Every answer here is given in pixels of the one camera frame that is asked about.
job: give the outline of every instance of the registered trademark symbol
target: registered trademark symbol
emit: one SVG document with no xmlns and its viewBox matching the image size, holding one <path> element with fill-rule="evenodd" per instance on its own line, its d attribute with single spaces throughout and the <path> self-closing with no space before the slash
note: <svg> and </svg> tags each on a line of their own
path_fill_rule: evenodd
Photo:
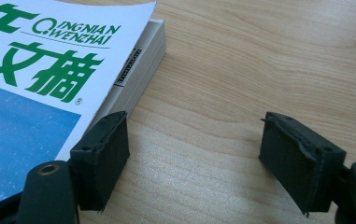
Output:
<svg viewBox="0 0 356 224">
<path fill-rule="evenodd" d="M 75 105 L 81 105 L 83 99 L 82 98 L 78 98 L 75 102 Z"/>
</svg>

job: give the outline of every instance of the wood grain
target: wood grain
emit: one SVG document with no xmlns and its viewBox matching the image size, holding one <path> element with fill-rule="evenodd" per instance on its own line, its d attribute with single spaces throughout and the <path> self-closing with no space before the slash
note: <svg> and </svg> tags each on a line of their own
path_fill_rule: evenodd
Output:
<svg viewBox="0 0 356 224">
<path fill-rule="evenodd" d="M 160 0 L 154 18 L 167 53 L 128 121 L 132 155 L 81 222 L 334 223 L 259 162 L 260 119 L 290 115 L 356 161 L 356 0 Z"/>
</svg>

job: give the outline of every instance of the blue cover area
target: blue cover area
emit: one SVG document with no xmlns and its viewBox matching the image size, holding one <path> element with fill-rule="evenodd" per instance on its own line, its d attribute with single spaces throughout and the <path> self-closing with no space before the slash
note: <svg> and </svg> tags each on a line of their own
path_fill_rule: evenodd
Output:
<svg viewBox="0 0 356 224">
<path fill-rule="evenodd" d="M 79 118 L 0 89 L 0 201 L 23 189 L 33 167 L 55 159 Z"/>
</svg>

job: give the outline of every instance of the magazine cover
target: magazine cover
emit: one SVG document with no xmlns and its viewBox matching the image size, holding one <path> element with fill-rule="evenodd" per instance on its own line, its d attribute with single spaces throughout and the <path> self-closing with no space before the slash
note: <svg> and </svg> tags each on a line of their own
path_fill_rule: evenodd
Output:
<svg viewBox="0 0 356 224">
<path fill-rule="evenodd" d="M 69 159 L 154 8 L 0 0 L 0 201 Z"/>
</svg>

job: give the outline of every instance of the table surface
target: table surface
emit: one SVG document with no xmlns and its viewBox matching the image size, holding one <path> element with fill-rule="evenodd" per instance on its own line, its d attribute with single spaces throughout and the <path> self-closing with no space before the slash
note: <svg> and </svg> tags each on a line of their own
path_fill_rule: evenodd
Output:
<svg viewBox="0 0 356 224">
<path fill-rule="evenodd" d="M 131 5 L 145 0 L 71 0 Z M 167 51 L 128 119 L 131 157 L 81 223 L 334 223 L 258 160 L 266 111 L 356 161 L 356 0 L 160 0 Z"/>
</svg>

